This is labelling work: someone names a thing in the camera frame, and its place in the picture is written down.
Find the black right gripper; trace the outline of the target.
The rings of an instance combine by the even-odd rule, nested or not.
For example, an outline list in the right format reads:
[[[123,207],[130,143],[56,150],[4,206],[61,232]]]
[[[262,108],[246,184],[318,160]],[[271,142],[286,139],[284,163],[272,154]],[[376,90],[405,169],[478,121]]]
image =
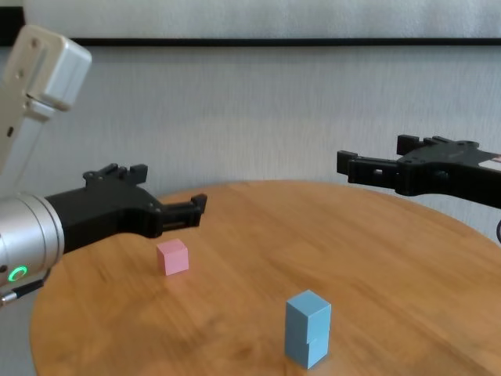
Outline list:
[[[399,135],[397,161],[337,152],[337,172],[348,183],[375,186],[404,196],[443,194],[500,207],[500,154],[473,141]]]

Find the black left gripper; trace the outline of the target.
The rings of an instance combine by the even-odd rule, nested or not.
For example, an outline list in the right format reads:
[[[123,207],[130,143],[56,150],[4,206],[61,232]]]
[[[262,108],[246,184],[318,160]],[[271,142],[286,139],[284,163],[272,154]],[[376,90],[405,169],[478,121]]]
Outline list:
[[[147,174],[145,164],[127,168],[112,163],[85,172],[86,187],[47,197],[63,227],[63,252],[75,251],[119,233],[156,238],[163,232],[198,227],[207,195],[201,193],[189,201],[160,204],[137,187],[146,181]]]

